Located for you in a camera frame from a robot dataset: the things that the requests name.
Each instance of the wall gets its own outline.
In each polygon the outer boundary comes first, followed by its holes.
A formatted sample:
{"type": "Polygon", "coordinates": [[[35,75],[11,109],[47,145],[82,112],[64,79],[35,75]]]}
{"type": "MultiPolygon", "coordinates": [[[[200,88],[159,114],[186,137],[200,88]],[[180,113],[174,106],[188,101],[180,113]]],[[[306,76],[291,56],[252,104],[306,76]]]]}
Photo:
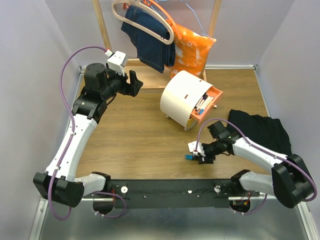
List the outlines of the wall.
{"type": "MultiPolygon", "coordinates": [[[[53,159],[66,128],[59,72],[71,51],[43,0],[3,1],[0,33],[0,239],[26,240],[40,196],[33,176],[53,159]]],[[[73,63],[65,74],[69,100],[77,72],[73,63]]]]}
{"type": "MultiPolygon", "coordinates": [[[[257,68],[270,115],[320,187],[320,2],[296,0],[257,68]]],[[[320,197],[308,204],[320,232],[320,197]]]]}
{"type": "MultiPolygon", "coordinates": [[[[73,51],[85,45],[103,45],[91,0],[45,1],[73,51]]],[[[111,2],[112,0],[100,0],[111,46],[113,50],[125,52],[135,58],[136,48],[120,30],[122,22],[113,16],[111,2]]],[[[207,33],[214,1],[187,2],[197,13],[204,32],[207,33]]],[[[294,0],[223,0],[214,34],[217,43],[210,51],[207,64],[258,64],[293,2],[294,0]]],[[[196,18],[185,3],[169,0],[160,4],[178,24],[201,34],[196,18]]],[[[117,13],[125,15],[121,6],[117,8],[117,13]]],[[[77,60],[81,65],[106,61],[92,52],[79,56],[77,60]]]]}

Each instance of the jeans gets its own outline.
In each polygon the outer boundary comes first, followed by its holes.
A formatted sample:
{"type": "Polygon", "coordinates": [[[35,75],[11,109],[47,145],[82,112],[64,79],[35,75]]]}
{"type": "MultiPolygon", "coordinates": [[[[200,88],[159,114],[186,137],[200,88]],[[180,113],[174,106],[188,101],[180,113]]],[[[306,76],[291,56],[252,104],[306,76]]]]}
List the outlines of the jeans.
{"type": "MultiPolygon", "coordinates": [[[[129,6],[125,17],[140,24],[147,29],[169,39],[170,34],[165,26],[158,20],[135,6],[129,6]]],[[[121,30],[129,35],[131,42],[136,47],[137,57],[140,61],[153,69],[164,72],[165,65],[172,67],[175,64],[175,44],[166,45],[148,33],[123,22],[121,30]]]]}

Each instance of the floor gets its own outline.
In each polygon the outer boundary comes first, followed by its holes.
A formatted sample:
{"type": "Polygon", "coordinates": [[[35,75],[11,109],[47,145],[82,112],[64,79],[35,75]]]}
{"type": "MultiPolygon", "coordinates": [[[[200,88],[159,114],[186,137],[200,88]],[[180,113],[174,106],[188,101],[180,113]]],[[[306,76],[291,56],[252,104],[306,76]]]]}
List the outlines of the floor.
{"type": "MultiPolygon", "coordinates": [[[[224,92],[210,118],[228,119],[230,109],[267,116],[252,69],[206,70],[206,77],[224,92]]],[[[113,179],[198,179],[230,178],[243,169],[265,173],[238,156],[219,155],[214,164],[202,165],[185,160],[187,144],[197,139],[199,127],[185,132],[166,119],[159,106],[162,91],[142,89],[135,98],[118,94],[91,135],[76,176],[97,171],[113,179]]],[[[213,141],[206,128],[200,141],[213,141]]]]}

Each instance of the orange clothes hanger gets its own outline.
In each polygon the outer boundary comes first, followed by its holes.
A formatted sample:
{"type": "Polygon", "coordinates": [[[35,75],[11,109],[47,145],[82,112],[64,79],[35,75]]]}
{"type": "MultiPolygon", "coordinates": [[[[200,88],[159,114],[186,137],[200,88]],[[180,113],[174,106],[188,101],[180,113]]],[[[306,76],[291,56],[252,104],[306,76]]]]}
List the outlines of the orange clothes hanger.
{"type": "MultiPolygon", "coordinates": [[[[181,39],[181,32],[180,32],[179,28],[177,27],[176,22],[172,19],[172,17],[169,15],[169,13],[167,13],[166,10],[164,10],[158,3],[156,3],[153,0],[143,0],[143,3],[147,6],[151,6],[152,4],[156,5],[166,15],[166,17],[171,21],[171,23],[172,23],[171,26],[174,28],[178,39],[181,39]]],[[[126,3],[124,3],[123,9],[126,9],[126,8],[128,8],[128,6],[126,3]]]]}

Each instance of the clothes rack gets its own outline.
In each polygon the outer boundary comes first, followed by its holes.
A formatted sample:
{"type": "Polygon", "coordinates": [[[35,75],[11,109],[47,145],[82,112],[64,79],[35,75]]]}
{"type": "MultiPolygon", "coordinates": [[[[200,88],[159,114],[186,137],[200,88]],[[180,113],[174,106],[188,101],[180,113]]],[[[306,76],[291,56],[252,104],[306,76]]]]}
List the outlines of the clothes rack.
{"type": "MultiPolygon", "coordinates": [[[[212,8],[209,31],[208,31],[208,35],[211,38],[213,37],[215,32],[221,1],[222,0],[215,0],[212,8]]],[[[108,31],[106,28],[106,23],[104,21],[104,16],[102,14],[100,2],[99,0],[92,0],[92,4],[93,4],[97,22],[100,28],[104,46],[108,49],[112,49],[109,36],[108,36],[108,31]]],[[[169,81],[171,80],[168,68],[165,68],[163,73],[159,73],[156,70],[152,69],[151,67],[142,63],[138,58],[130,58],[127,61],[125,71],[129,72],[129,70],[133,70],[136,72],[137,77],[141,81],[143,81],[144,89],[164,89],[166,85],[169,83],[169,81]]],[[[203,68],[200,78],[203,79],[204,81],[207,81],[205,68],[203,68]]]]}

